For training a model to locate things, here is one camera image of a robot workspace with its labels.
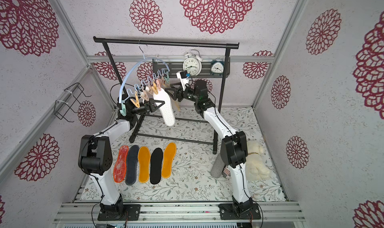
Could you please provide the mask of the light blue clip hanger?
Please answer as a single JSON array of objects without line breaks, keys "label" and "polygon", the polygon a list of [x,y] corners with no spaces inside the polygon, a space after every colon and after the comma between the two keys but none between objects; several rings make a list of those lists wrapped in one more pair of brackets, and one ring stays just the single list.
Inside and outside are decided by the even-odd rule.
[{"label": "light blue clip hanger", "polygon": [[[119,98],[118,98],[118,105],[121,105],[121,108],[119,110],[120,114],[122,116],[126,116],[127,115],[127,108],[126,108],[126,105],[125,105],[125,101],[127,99],[130,98],[130,96],[128,95],[127,98],[123,98],[123,89],[125,88],[125,85],[126,85],[126,82],[130,76],[130,74],[136,69],[138,68],[138,71],[137,71],[137,76],[138,78],[140,79],[140,85],[139,84],[135,84],[134,85],[134,91],[132,92],[131,90],[129,90],[129,93],[131,95],[134,95],[135,96],[135,100],[133,101],[133,105],[136,107],[136,105],[138,105],[138,108],[140,108],[140,102],[139,102],[139,99],[138,99],[138,93],[140,93],[140,91],[142,91],[142,94],[141,96],[144,95],[144,92],[146,92],[146,87],[149,87],[149,93],[151,94],[155,94],[155,95],[158,95],[160,93],[160,91],[162,90],[162,78],[164,78],[164,76],[166,76],[166,80],[169,81],[169,72],[170,72],[170,69],[169,69],[169,66],[167,63],[165,63],[163,60],[159,59],[159,58],[155,58],[155,57],[148,57],[146,58],[145,55],[143,55],[143,60],[139,61],[138,63],[136,63],[132,68],[131,70],[127,73],[127,75],[125,76],[124,80],[122,81],[122,84],[121,84],[121,87],[120,87],[120,90],[119,90]],[[147,65],[148,67],[150,66],[149,65],[149,60],[156,60],[156,61],[159,61],[161,63],[163,63],[166,68],[165,69],[161,69],[161,70],[158,70],[156,73],[153,72],[153,68],[154,66],[152,65],[150,69],[148,69],[147,72],[144,72],[144,68],[141,68],[143,65],[142,64],[145,64]]]}]

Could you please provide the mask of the yellow-edged grey felt insole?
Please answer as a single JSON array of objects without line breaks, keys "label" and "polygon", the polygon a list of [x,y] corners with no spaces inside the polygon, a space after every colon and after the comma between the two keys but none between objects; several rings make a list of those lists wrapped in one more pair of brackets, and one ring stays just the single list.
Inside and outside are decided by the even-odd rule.
[{"label": "yellow-edged grey felt insole", "polygon": [[172,165],[177,152],[177,145],[175,143],[169,143],[164,150],[163,167],[161,176],[167,179],[172,174]]}]

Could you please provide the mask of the red translucent gel insole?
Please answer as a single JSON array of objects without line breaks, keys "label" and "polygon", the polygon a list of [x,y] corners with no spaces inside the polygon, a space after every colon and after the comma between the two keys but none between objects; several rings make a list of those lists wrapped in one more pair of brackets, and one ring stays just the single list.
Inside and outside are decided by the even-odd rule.
[{"label": "red translucent gel insole", "polygon": [[129,146],[121,146],[113,169],[113,178],[115,183],[121,183],[126,177],[127,171],[127,156]]}]

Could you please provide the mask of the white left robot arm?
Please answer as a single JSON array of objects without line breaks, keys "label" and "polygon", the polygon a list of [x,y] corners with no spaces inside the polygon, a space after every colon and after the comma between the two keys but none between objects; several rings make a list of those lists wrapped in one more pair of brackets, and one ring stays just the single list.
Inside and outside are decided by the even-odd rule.
[{"label": "white left robot arm", "polygon": [[110,126],[94,135],[82,137],[78,165],[90,176],[101,195],[99,221],[120,220],[126,214],[122,195],[113,181],[111,143],[134,127],[138,120],[137,114],[153,113],[164,108],[165,103],[150,98],[148,102],[139,103],[139,108],[128,103],[119,104],[118,108],[123,111],[118,112]]}]

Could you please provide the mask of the dark grey felt insole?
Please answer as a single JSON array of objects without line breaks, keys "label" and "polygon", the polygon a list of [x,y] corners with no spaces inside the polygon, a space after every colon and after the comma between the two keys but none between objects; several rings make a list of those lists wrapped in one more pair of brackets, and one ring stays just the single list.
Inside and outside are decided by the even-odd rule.
[{"label": "dark grey felt insole", "polygon": [[126,158],[126,180],[125,183],[128,186],[132,186],[137,180],[137,165],[139,146],[133,145],[128,152]]}]

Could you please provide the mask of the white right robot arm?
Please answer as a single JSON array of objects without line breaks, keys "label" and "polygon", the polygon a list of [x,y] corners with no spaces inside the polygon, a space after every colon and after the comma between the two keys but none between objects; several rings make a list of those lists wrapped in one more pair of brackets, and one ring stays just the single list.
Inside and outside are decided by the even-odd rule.
[{"label": "white right robot arm", "polygon": [[215,103],[209,98],[207,82],[194,82],[194,88],[189,86],[189,79],[181,79],[179,87],[171,86],[165,91],[173,100],[187,99],[194,102],[195,109],[215,130],[221,142],[221,159],[229,168],[233,187],[233,211],[239,218],[250,212],[254,206],[250,196],[245,175],[248,146],[246,134],[232,128],[221,116]]}]

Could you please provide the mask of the white dotted foam insole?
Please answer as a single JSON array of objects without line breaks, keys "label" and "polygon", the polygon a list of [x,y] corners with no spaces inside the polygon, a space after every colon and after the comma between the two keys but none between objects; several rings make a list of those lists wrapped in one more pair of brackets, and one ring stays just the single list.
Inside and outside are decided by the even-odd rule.
[{"label": "white dotted foam insole", "polygon": [[150,183],[153,185],[156,185],[161,181],[163,157],[164,154],[161,148],[156,148],[151,154]]}]

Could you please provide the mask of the orange yellow insole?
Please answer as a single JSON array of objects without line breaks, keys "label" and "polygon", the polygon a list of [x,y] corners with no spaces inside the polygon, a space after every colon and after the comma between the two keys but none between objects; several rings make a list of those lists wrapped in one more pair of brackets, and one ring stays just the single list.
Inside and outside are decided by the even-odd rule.
[{"label": "orange yellow insole", "polygon": [[139,182],[146,183],[150,178],[151,153],[148,147],[141,147],[138,154]]}]

